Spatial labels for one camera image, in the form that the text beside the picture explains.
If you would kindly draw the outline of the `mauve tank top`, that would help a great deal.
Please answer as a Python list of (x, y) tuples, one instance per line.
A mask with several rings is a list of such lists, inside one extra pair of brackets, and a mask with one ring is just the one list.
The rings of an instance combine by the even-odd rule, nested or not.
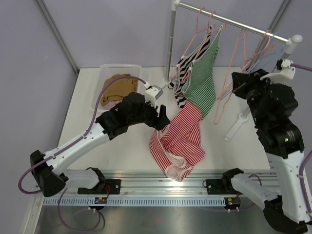
[(117, 104), (119, 104), (120, 101), (109, 101), (106, 105), (102, 106), (103, 110), (110, 110), (111, 108), (115, 107)]

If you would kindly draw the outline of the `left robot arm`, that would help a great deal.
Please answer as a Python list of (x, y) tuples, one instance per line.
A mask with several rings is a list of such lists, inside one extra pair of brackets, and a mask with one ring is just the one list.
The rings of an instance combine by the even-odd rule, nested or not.
[(45, 197), (54, 196), (67, 188), (77, 188), (79, 194), (105, 192), (107, 182), (100, 169), (71, 170), (68, 167), (97, 146), (126, 133), (130, 126), (141, 123), (162, 130), (170, 120), (165, 105), (154, 107), (144, 95), (131, 93), (98, 116), (89, 130), (74, 139), (45, 153), (39, 150), (31, 153), (31, 173), (40, 192)]

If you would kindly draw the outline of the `blue wire hanger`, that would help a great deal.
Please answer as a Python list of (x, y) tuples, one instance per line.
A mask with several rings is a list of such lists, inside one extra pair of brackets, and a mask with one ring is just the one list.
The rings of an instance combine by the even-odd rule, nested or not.
[(273, 61), (280, 55), (283, 54), (285, 50), (285, 46), (281, 45), (278, 46), (276, 44), (276, 41), (274, 40), (275, 37), (278, 36), (278, 33), (273, 33), (273, 36), (271, 37), (270, 44), (267, 48), (267, 50), (258, 58), (255, 65), (251, 67), (251, 71), (245, 72), (247, 74), (254, 72), (255, 70), (259, 68), (265, 68), (269, 64), (273, 63)]

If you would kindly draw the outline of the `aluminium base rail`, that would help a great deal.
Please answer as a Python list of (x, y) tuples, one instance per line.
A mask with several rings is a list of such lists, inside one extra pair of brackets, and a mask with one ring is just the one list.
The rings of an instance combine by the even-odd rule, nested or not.
[(194, 170), (181, 182), (161, 171), (103, 170), (106, 178), (121, 180), (121, 195), (198, 196), (207, 193), (206, 179), (221, 178), (223, 170)]

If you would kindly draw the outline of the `white plastic basket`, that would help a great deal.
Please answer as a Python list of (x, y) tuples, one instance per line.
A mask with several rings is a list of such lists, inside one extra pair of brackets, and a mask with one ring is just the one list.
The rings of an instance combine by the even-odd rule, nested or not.
[[(97, 98), (100, 92), (103, 89), (104, 82), (116, 74), (130, 74), (135, 77), (139, 77), (143, 79), (142, 67), (136, 64), (104, 64), (100, 66), (98, 75), (95, 78), (95, 84), (93, 85), (92, 91), (90, 91), (90, 95), (92, 94), (91, 101), (91, 110), (92, 112), (95, 109)], [(140, 81), (138, 81), (137, 93), (144, 92), (144, 85)], [(102, 105), (99, 103), (97, 108), (97, 115), (105, 112), (107, 110), (103, 110)]]

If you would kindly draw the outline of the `white clothes rack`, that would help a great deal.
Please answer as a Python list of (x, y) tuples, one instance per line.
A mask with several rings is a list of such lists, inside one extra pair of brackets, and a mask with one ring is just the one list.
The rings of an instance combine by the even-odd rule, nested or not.
[[(288, 8), (288, 5), (290, 4), (291, 0), (284, 0), (277, 11), (275, 18), (272, 21), (272, 24), (270, 26), (270, 30), (273, 30), (273, 26), (277, 26), (278, 22), (281, 19), (281, 15), (286, 11)], [(163, 78), (162, 83), (160, 84), (161, 88), (164, 88), (166, 85), (170, 83), (170, 65), (171, 65), (171, 56), (172, 56), (172, 47), (173, 47), (173, 41), (174, 41), (174, 30), (175, 30), (175, 21), (176, 21), (176, 11), (178, 7), (182, 7), (194, 12), (199, 11), (199, 8), (196, 8), (194, 6), (191, 6), (189, 4), (183, 3), (180, 0), (172, 0), (171, 1), (171, 18), (170, 18), (170, 29), (169, 29), (169, 42), (168, 42), (168, 51), (167, 51), (167, 61), (166, 61), (166, 68), (165, 68), (165, 76)], [(211, 15), (210, 12), (203, 10), (202, 15), (209, 16)], [(258, 35), (263, 35), (265, 31), (256, 29), (254, 27), (242, 24), (240, 22), (219, 16), (214, 14), (213, 19), (221, 21), (225, 24), (229, 24), (235, 27), (238, 27), (244, 31), (249, 31)], [(284, 43), (286, 45), (286, 50), (284, 54), (282, 55), (281, 59), (288, 59), (291, 53), (294, 52), (295, 48), (298, 46), (299, 43), (302, 42), (303, 37), (301, 35), (294, 35), (292, 38), (286, 39), (280, 36), (276, 36), (276, 41), (279, 41), (281, 43)], [(237, 117), (236, 123), (231, 127), (229, 132), (225, 135), (224, 140), (226, 142), (230, 142), (233, 136), (239, 131), (239, 128), (247, 123), (249, 120), (249, 113), (250, 110), (247, 108), (244, 112), (240, 113)]]

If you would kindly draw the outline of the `green white striped tank top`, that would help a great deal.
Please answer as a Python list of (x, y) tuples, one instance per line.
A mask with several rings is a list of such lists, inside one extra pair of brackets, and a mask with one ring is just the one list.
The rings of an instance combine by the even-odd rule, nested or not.
[(219, 51), (219, 40), (223, 25), (218, 28), (215, 38), (207, 50), (192, 61), (188, 78), (182, 87), (186, 100), (193, 104), (204, 119), (216, 100), (213, 68)]

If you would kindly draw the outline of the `red white striped tank top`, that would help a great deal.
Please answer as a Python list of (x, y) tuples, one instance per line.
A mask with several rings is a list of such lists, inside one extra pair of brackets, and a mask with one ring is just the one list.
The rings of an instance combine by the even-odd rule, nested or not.
[(204, 157), (199, 122), (201, 112), (187, 103), (170, 124), (152, 134), (150, 152), (168, 178), (181, 182)]

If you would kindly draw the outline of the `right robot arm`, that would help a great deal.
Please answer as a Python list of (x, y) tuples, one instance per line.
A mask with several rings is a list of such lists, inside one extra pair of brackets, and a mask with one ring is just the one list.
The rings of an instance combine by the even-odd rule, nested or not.
[(233, 93), (247, 102), (280, 193), (269, 192), (238, 168), (223, 173), (221, 187), (226, 193), (250, 199), (275, 231), (304, 234), (312, 223), (312, 195), (305, 179), (302, 134), (290, 120), (298, 102), (290, 86), (273, 83), (269, 76), (263, 69), (249, 74), (233, 72)]

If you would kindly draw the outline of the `tan tank top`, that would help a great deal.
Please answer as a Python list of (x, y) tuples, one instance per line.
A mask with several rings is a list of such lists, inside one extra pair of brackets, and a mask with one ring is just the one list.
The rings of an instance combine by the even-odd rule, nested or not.
[(137, 92), (138, 80), (133, 78), (118, 79), (123, 76), (130, 76), (130, 74), (116, 74), (104, 82), (103, 87), (106, 87), (110, 82), (115, 80), (115, 82), (109, 85), (104, 91), (100, 99), (100, 104), (102, 106), (106, 106), (110, 102), (121, 101), (130, 93)]

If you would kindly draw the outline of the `pink wire hanger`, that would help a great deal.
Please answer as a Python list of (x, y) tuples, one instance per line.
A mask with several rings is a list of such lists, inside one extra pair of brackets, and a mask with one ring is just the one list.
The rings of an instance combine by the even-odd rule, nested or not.
[(256, 61), (258, 58), (267, 50), (270, 41), (271, 41), (271, 36), (269, 33), (271, 32), (270, 29), (268, 29), (262, 36), (260, 41), (257, 44), (257, 47), (254, 51), (254, 53), (249, 57), (246, 58), (246, 50), (245, 50), (245, 37), (243, 37), (244, 41), (244, 65), (241, 68), (242, 72), (248, 72), (251, 71), (251, 67), (255, 65)]

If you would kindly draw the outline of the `black white striped tank top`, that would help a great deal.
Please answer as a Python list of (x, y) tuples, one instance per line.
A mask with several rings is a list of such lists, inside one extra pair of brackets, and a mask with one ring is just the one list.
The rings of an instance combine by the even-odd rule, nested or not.
[(168, 88), (172, 89), (178, 108), (183, 108), (187, 102), (182, 93), (182, 87), (186, 82), (183, 81), (183, 78), (191, 67), (192, 62), (195, 59), (201, 58), (209, 48), (210, 37), (211, 36), (205, 35), (202, 43), (197, 48), (195, 48), (194, 51), (192, 51), (187, 56), (182, 56), (178, 61), (175, 70), (172, 72), (171, 82), (169, 83)]

